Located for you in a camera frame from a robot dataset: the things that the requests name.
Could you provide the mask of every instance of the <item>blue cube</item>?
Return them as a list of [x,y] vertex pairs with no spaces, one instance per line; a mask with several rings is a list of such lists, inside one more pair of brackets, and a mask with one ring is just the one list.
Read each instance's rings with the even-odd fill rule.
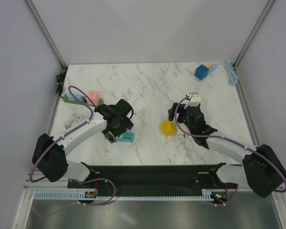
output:
[[196,76],[199,80],[203,80],[209,73],[209,69],[201,64],[198,68],[196,68],[194,76]]

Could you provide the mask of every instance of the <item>green block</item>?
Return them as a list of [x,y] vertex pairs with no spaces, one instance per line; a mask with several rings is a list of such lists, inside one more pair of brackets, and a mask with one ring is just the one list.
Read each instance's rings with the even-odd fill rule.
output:
[[[83,96],[83,98],[84,98],[84,103],[86,103],[86,104],[89,105],[89,106],[93,106],[92,104],[87,103],[85,96]],[[65,95],[63,96],[62,100],[63,100],[65,103],[81,105],[81,102],[69,100],[69,99],[67,98],[67,94],[65,94]],[[99,105],[102,105],[102,104],[104,104],[104,100],[103,100],[103,99],[100,99],[99,104],[97,104],[97,105],[99,106]]]

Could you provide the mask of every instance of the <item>metal frame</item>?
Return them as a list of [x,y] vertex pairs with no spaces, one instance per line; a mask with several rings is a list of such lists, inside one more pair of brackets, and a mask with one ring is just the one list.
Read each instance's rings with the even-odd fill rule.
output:
[[[235,69],[235,71],[237,75],[239,76],[239,72],[237,68]],[[252,142],[254,145],[259,146],[260,141],[256,133],[256,125],[254,124],[253,117],[250,112],[250,108],[246,100],[246,95],[244,94],[244,90],[243,90],[240,80],[238,80],[238,83],[236,85],[236,91],[237,91],[237,94],[238,94],[238,97],[239,97],[239,100],[240,100],[240,103],[243,109],[243,113],[245,116],[245,120],[246,120],[248,129],[249,129],[249,134],[251,136]],[[283,229],[286,229],[286,204],[285,204],[286,199],[284,198],[284,194],[273,192],[272,197],[275,201],[276,210],[281,220],[282,227]]]
[[62,69],[66,69],[67,68],[66,63],[63,60],[61,54],[59,53],[50,33],[48,32],[48,30],[46,28],[46,26],[44,25],[38,11],[36,10],[34,3],[31,0],[23,0],[23,1],[27,5],[30,13],[32,14],[33,18],[35,19],[36,24],[40,28],[40,31],[42,32],[45,40],[47,41],[49,47],[51,48],[51,50],[52,50],[54,56],[56,57],[59,65],[61,66]]
[[51,133],[53,125],[54,125],[54,119],[56,116],[59,100],[60,100],[60,97],[59,97],[59,95],[57,95],[57,98],[55,101],[55,107],[54,107],[54,110],[52,112],[51,120],[49,121],[49,125],[48,125],[48,132],[47,132],[48,135]]
[[[35,5],[33,4],[33,2],[31,0],[23,0],[24,3],[27,5],[29,11],[31,12],[34,20],[36,21],[38,27],[40,28],[44,38],[46,39],[48,45],[50,46],[53,54],[55,55],[59,65],[61,66],[62,69],[66,69],[66,64],[65,61],[63,60],[62,56],[60,55],[60,52],[58,51],[51,35],[49,34],[46,26],[44,25]],[[237,66],[239,65],[239,63],[241,62],[244,54],[246,53],[248,47],[250,46],[253,38],[255,37],[256,33],[259,31],[261,24],[263,23],[263,21],[265,20],[266,16],[269,14],[270,10],[272,9],[274,3],[276,2],[276,0],[268,0],[268,2],[266,3],[266,5],[264,6],[260,16],[258,17],[253,29],[251,30],[248,38],[246,39],[238,57],[235,60],[235,70],[237,72]],[[259,145],[259,140],[258,140],[258,136],[257,136],[257,132],[256,132],[256,128],[255,128],[255,124],[250,112],[250,108],[248,106],[248,103],[246,101],[245,98],[245,94],[244,94],[244,89],[242,88],[241,82],[239,81],[236,85],[236,91],[241,103],[241,107],[243,109],[243,113],[245,116],[245,120],[249,129],[249,133],[252,139],[252,142],[254,145]],[[52,128],[52,124],[53,124],[53,120],[57,111],[57,106],[58,106],[58,101],[59,101],[59,97],[56,101],[56,106],[55,106],[55,110],[53,113],[53,118],[51,120],[50,123],[50,127],[49,127],[49,132],[51,131]],[[17,210],[17,214],[13,223],[13,229],[25,229],[27,221],[29,220],[29,213],[32,207],[32,202],[33,202],[33,197],[35,195],[35,191],[34,190],[70,190],[70,191],[74,191],[74,189],[68,189],[67,188],[67,184],[68,184],[68,180],[67,179],[63,179],[60,180],[58,182],[55,183],[50,183],[47,181],[44,182],[40,182],[40,183],[36,183],[36,184],[32,184],[32,183],[26,183],[26,186],[24,187],[24,191],[22,193],[21,196],[21,200],[20,200],[20,204]],[[275,205],[276,205],[276,209],[278,212],[278,215],[280,217],[281,223],[282,223],[282,227],[284,229],[286,229],[286,205],[285,205],[285,199],[284,196],[280,193],[273,193],[273,198],[275,200]]]
[[253,26],[247,40],[245,41],[239,55],[237,56],[236,60],[235,60],[235,68],[238,67],[239,63],[241,62],[244,54],[246,53],[248,47],[250,46],[253,38],[255,37],[256,33],[259,31],[263,21],[265,20],[266,16],[268,15],[268,13],[270,12],[272,6],[274,5],[274,3],[276,2],[276,0],[268,0],[268,2],[266,3],[266,5],[264,6],[261,14],[259,15],[255,25]]

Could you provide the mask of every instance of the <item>black cable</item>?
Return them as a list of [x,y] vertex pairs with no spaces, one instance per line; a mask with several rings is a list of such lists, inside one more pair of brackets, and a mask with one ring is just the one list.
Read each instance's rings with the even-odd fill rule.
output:
[[134,111],[133,111],[133,108],[132,108],[132,115],[129,117],[129,120],[131,120],[131,118],[133,117],[133,113],[134,113]]
[[59,95],[60,98],[62,98],[62,92],[63,92],[63,82],[66,78],[67,69],[62,71],[59,75],[56,76],[56,82],[57,82],[57,89],[56,94]]

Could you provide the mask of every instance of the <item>blue cable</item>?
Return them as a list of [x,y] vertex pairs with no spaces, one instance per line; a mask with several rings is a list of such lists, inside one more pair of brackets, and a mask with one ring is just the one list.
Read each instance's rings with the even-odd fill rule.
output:
[[225,59],[225,62],[222,64],[225,65],[225,70],[228,73],[228,84],[230,86],[235,86],[237,84],[237,81],[238,81],[238,76],[236,75],[236,73],[233,70],[231,60],[229,58]]

